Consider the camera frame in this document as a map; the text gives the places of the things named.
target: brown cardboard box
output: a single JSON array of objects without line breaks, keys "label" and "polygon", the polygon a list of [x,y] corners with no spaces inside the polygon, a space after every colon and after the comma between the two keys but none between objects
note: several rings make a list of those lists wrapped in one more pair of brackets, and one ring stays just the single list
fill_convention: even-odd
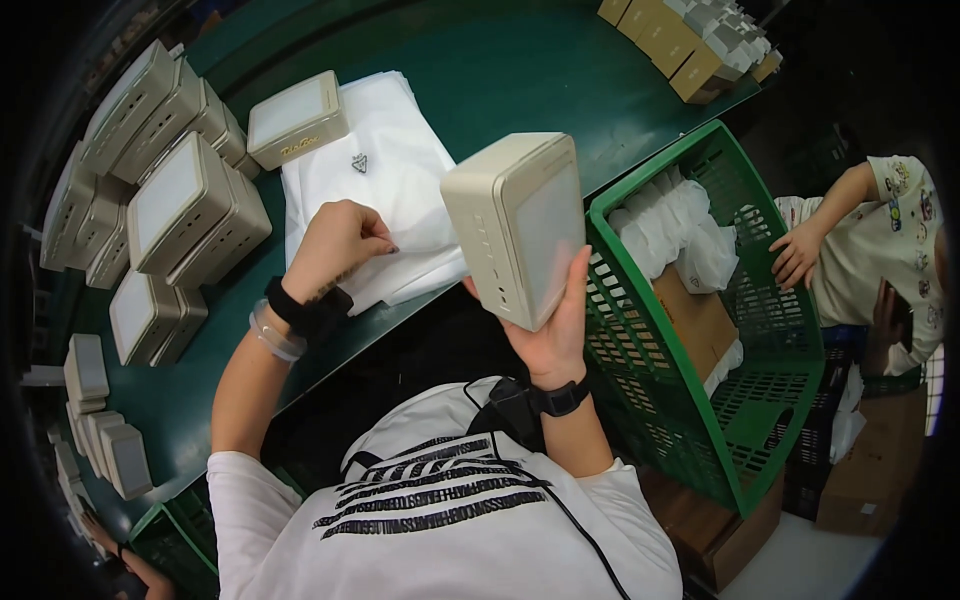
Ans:
[{"label": "brown cardboard box", "polygon": [[654,11],[661,5],[660,0],[633,0],[620,19],[616,29],[630,41],[636,41],[643,33],[647,23],[653,18]]},{"label": "brown cardboard box", "polygon": [[751,75],[754,76],[754,79],[759,84],[763,80],[767,79],[771,73],[776,71],[780,64],[783,62],[783,56],[780,52],[774,51],[763,57],[763,60],[760,61],[760,64],[751,71]]},{"label": "brown cardboard box", "polygon": [[783,471],[746,520],[652,469],[640,487],[677,551],[681,570],[721,591],[780,524]]},{"label": "brown cardboard box", "polygon": [[684,18],[667,8],[654,11],[636,41],[640,50],[667,79],[673,77],[699,43],[700,36],[686,26]]},{"label": "brown cardboard box", "polygon": [[[677,92],[681,100],[688,104],[706,104],[735,83],[729,76],[734,69],[723,61],[703,42],[690,55],[690,58],[670,78],[670,87]],[[719,74],[728,75],[727,79]]]},{"label": "brown cardboard box", "polygon": [[616,27],[616,24],[620,22],[620,17],[623,16],[629,5],[630,0],[603,0],[597,14]]},{"label": "brown cardboard box", "polygon": [[666,266],[663,275],[653,281],[653,286],[700,382],[707,381],[713,368],[737,339],[738,333],[727,309],[716,293],[687,292],[673,264]]},{"label": "brown cardboard box", "polygon": [[815,527],[883,537],[893,528],[920,464],[926,386],[901,396],[863,400],[860,413],[867,424],[830,472]]}]

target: right hand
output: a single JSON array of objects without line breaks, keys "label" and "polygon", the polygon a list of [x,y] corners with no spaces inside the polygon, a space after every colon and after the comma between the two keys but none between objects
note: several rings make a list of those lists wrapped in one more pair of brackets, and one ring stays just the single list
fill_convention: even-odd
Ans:
[{"label": "right hand", "polygon": [[897,292],[887,287],[887,280],[880,278],[880,287],[876,290],[874,304],[874,324],[870,327],[870,342],[884,351],[900,341],[903,336],[903,324],[893,324],[894,304]]},{"label": "right hand", "polygon": [[789,290],[800,283],[801,279],[806,289],[810,289],[813,269],[820,256],[820,244],[823,241],[824,234],[810,218],[787,231],[786,235],[770,246],[769,252],[786,246],[770,271],[776,276],[782,290]]},{"label": "right hand", "polygon": [[107,533],[104,526],[100,524],[100,521],[90,513],[80,515],[80,521],[84,524],[86,532],[90,534],[94,541],[104,546],[108,552],[112,554],[117,553],[117,542],[113,541],[113,538]]},{"label": "right hand", "polygon": [[379,213],[353,200],[324,203],[310,220],[283,289],[304,304],[328,292],[374,256],[396,253]]},{"label": "right hand", "polygon": [[[583,246],[570,263],[564,298],[539,331],[527,331],[500,319],[510,345],[530,370],[531,383],[546,392],[558,390],[570,381],[580,383],[587,376],[584,329],[589,259],[590,246]],[[464,287],[480,300],[472,277],[464,279]]]}]

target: child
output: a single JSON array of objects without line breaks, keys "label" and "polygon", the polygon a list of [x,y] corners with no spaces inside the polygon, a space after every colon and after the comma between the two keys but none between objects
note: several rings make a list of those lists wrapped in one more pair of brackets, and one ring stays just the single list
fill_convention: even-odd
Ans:
[{"label": "child", "polygon": [[[862,371],[900,375],[920,365],[944,336],[947,238],[940,201],[924,164],[913,156],[869,156],[823,198],[775,200],[787,233],[770,252],[777,283],[802,279],[820,325],[870,325]],[[894,292],[913,308],[913,348],[891,323]]]}]

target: black wristband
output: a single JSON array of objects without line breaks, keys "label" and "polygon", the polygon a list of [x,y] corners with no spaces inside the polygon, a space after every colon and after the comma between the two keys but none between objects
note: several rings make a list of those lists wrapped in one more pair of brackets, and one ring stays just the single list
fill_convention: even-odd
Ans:
[{"label": "black wristband", "polygon": [[570,381],[559,390],[551,392],[541,390],[537,386],[531,386],[530,393],[530,401],[535,413],[562,417],[580,408],[581,402],[587,398],[590,389],[587,385],[587,378],[584,377],[584,380],[580,383]]},{"label": "black wristband", "polygon": [[339,287],[321,298],[300,304],[287,294],[282,285],[283,277],[270,279],[264,294],[276,315],[290,324],[294,335],[306,340],[323,338],[336,327],[353,307],[353,299]]}]

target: clear bracelet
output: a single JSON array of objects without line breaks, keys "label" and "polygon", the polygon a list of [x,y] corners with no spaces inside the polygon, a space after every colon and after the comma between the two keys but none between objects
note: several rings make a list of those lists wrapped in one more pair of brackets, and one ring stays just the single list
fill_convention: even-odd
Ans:
[{"label": "clear bracelet", "polygon": [[250,313],[250,330],[263,342],[270,352],[288,363],[295,363],[306,353],[306,340],[300,336],[284,336],[273,328],[264,316],[267,309],[267,299],[260,299],[253,305]]}]

